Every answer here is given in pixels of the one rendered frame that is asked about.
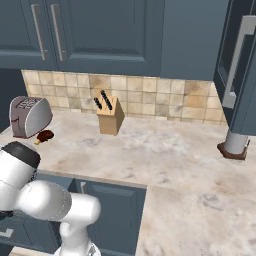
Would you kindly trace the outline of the grey paper towel roll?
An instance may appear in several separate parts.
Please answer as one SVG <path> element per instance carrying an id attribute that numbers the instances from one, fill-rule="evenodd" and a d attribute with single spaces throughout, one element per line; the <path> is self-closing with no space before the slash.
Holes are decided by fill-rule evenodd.
<path id="1" fill-rule="evenodd" d="M 217 145 L 217 149 L 224 158 L 233 160 L 245 160 L 250 140 L 247 135 L 233 133 L 228 130 L 224 142 Z"/>

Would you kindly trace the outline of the blue wall cupboard door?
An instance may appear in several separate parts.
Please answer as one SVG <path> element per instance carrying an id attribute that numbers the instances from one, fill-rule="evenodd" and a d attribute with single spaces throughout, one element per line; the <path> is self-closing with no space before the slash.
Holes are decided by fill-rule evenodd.
<path id="1" fill-rule="evenodd" d="M 40 25 L 47 59 L 42 60 L 32 4 L 40 5 Z M 0 68 L 57 69 L 45 0 L 0 0 Z"/>
<path id="2" fill-rule="evenodd" d="M 60 6 L 59 59 L 51 5 Z M 111 75 L 159 76 L 164 0 L 46 0 L 57 69 Z"/>

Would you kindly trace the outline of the brown chicken drumstick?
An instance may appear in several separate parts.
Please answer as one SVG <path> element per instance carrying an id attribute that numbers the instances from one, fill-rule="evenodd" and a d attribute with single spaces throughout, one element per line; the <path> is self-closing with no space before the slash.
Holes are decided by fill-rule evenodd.
<path id="1" fill-rule="evenodd" d="M 54 133 L 51 130 L 44 130 L 41 131 L 37 135 L 37 139 L 35 141 L 35 144 L 38 145 L 40 143 L 43 143 L 45 141 L 48 141 L 49 139 L 52 139 L 54 137 Z"/>

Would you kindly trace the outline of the silver toaster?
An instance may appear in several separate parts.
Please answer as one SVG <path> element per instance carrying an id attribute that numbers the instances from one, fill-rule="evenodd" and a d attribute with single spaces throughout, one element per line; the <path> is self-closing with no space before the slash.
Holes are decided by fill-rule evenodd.
<path id="1" fill-rule="evenodd" d="M 9 108 L 9 120 L 13 136 L 30 138 L 45 129 L 53 117 L 46 98 L 17 96 Z"/>

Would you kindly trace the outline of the blue base cupboard door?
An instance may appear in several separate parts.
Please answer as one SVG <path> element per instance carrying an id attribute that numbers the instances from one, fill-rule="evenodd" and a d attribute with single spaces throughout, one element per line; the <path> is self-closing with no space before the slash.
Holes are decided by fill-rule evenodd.
<path id="1" fill-rule="evenodd" d="M 135 256 L 146 190 L 77 179 L 77 191 L 97 197 L 101 214 L 88 227 L 102 256 Z"/>

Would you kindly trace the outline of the wooden knife block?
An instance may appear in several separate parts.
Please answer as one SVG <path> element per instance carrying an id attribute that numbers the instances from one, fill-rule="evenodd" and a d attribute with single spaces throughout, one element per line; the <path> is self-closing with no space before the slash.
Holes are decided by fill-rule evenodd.
<path id="1" fill-rule="evenodd" d="M 116 136 L 125 114 L 116 96 L 107 96 L 104 90 L 101 90 L 100 94 L 99 98 L 94 98 L 98 107 L 96 114 L 99 119 L 100 133 Z"/>

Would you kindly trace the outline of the blue open cupboard door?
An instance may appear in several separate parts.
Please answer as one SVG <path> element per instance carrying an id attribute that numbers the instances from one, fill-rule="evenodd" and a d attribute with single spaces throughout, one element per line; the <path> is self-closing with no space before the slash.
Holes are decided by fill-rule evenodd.
<path id="1" fill-rule="evenodd" d="M 242 17 L 256 16 L 256 0 L 230 0 L 214 73 L 215 87 L 221 101 L 227 84 L 232 57 Z M 256 136 L 256 30 L 247 35 L 232 85 L 236 93 L 233 109 L 223 107 L 233 133 Z"/>

